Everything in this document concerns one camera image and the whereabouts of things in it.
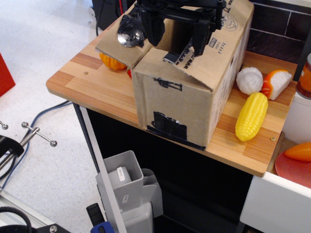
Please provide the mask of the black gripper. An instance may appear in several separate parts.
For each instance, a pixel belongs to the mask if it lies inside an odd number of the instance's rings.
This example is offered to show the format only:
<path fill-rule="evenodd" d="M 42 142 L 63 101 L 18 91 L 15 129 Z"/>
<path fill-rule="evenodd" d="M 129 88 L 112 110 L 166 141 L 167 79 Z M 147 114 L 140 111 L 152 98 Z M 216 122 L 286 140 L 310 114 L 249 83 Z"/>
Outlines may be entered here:
<path fill-rule="evenodd" d="M 204 53 L 211 31 L 223 26 L 224 0 L 138 0 L 141 22 L 148 41 L 158 46 L 165 32 L 165 19 L 194 25 L 194 56 Z"/>

